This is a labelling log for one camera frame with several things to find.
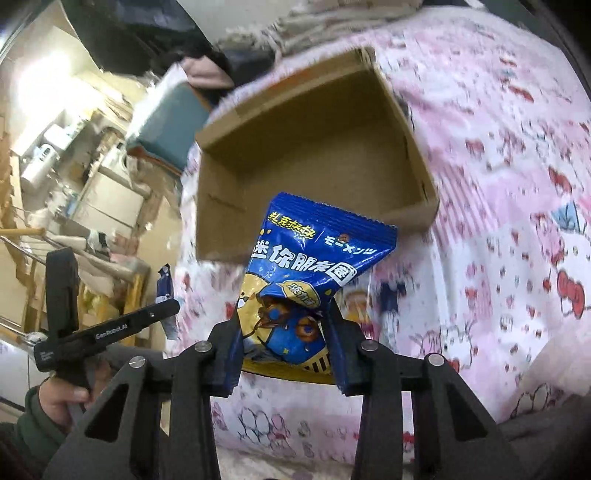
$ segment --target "open cardboard box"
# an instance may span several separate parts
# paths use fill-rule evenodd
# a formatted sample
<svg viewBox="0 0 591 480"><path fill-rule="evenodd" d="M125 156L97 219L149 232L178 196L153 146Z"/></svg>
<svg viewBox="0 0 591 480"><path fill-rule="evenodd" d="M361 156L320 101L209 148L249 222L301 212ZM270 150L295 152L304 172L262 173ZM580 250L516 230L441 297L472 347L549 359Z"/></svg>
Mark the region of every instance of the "open cardboard box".
<svg viewBox="0 0 591 480"><path fill-rule="evenodd" d="M439 198L374 51L299 71L196 136L197 258L244 261L269 202L289 192L424 231Z"/></svg>

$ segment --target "white cabinet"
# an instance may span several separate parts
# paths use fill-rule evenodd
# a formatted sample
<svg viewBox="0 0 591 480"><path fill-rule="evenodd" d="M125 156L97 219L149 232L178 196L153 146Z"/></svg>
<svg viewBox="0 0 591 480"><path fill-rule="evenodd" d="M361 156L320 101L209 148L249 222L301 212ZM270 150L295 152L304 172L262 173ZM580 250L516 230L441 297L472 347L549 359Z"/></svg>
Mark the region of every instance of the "white cabinet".
<svg viewBox="0 0 591 480"><path fill-rule="evenodd" d="M90 182L82 202L118 222L134 228L144 198L102 173L96 173Z"/></svg>
<svg viewBox="0 0 591 480"><path fill-rule="evenodd" d="M118 222L114 218L85 203L78 205L76 213L72 216L72 220L88 229L98 230L107 235L118 232L127 238L131 236L132 229L130 226Z"/></svg>

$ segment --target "person's finger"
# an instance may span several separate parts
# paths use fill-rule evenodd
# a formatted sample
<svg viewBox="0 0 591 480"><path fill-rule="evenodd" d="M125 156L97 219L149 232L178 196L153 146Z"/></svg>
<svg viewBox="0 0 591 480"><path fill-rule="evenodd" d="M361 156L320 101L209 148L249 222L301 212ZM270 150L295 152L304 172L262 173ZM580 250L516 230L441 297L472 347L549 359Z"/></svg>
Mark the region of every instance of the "person's finger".
<svg viewBox="0 0 591 480"><path fill-rule="evenodd" d="M52 377L44 382L39 391L39 399L50 404L58 403L82 403L89 399L87 389L72 385L66 380Z"/></svg>
<svg viewBox="0 0 591 480"><path fill-rule="evenodd" d="M67 433L72 427L67 403L82 403L88 400L90 394L85 388L52 377L41 384L38 397L43 412Z"/></svg>
<svg viewBox="0 0 591 480"><path fill-rule="evenodd" d="M95 370L95 384L92 388L90 398L85 402L86 408L98 398L111 381L111 378L113 378L113 370L111 369L109 362L101 360Z"/></svg>

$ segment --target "blue snack bag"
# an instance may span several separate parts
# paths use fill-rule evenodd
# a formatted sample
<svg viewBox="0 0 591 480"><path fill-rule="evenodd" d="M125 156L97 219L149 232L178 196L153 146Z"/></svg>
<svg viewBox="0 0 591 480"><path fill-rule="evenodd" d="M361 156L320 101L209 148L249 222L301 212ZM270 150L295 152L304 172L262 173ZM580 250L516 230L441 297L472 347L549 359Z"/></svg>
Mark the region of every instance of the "blue snack bag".
<svg viewBox="0 0 591 480"><path fill-rule="evenodd" d="M244 369L287 380L302 379L294 366L330 374L319 319L337 291L394 250L396 238L394 226L278 194L238 299Z"/></svg>
<svg viewBox="0 0 591 480"><path fill-rule="evenodd" d="M156 303L174 298L173 278L170 275L170 265L166 264L158 270L160 278L156 281ZM168 340L178 339L176 316L160 320L164 334Z"/></svg>

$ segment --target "bed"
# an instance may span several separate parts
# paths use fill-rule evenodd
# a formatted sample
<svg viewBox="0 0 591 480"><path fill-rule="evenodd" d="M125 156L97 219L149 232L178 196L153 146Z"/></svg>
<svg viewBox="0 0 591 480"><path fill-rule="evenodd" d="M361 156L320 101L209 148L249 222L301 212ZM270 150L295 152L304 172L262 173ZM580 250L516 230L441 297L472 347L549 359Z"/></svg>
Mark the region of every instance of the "bed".
<svg viewBox="0 0 591 480"><path fill-rule="evenodd" d="M397 353L442 353L497 421L559 404L563 390L526 388L522 378L554 335L591 315L591 108L560 50L485 12L424 8L282 60L235 90L210 121L318 59L365 45L408 104L441 204L428 232L401 238L346 287L343 307L370 306L366 334ZM174 279L180 336L167 341L167 355L229 318L242 282L241 267L195 259L199 159L194 145ZM410 460L412 414L403 400ZM361 402L336 387L243 374L233 396L212 399L222 472L348 478ZM315 466L277 467L242 452Z"/></svg>

